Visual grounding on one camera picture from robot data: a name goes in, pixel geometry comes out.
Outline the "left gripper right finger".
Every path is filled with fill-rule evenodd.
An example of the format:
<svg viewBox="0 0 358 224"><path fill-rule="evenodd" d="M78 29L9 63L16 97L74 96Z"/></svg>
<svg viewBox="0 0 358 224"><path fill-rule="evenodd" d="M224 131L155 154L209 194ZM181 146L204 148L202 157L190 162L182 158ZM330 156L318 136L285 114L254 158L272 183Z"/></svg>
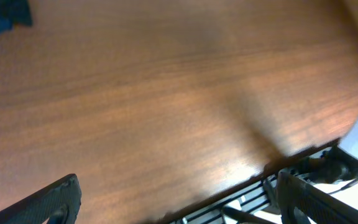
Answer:
<svg viewBox="0 0 358 224"><path fill-rule="evenodd" d="M283 223L358 224L358 210L287 172L278 175L277 203Z"/></svg>

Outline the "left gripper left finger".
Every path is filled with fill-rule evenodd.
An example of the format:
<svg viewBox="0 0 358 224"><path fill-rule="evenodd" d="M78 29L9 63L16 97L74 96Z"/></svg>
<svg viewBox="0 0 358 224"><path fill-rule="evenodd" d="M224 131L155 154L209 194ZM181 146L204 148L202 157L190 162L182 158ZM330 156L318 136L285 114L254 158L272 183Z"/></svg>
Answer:
<svg viewBox="0 0 358 224"><path fill-rule="evenodd" d="M76 174L68 174L0 211L0 223L74 223L81 206Z"/></svg>

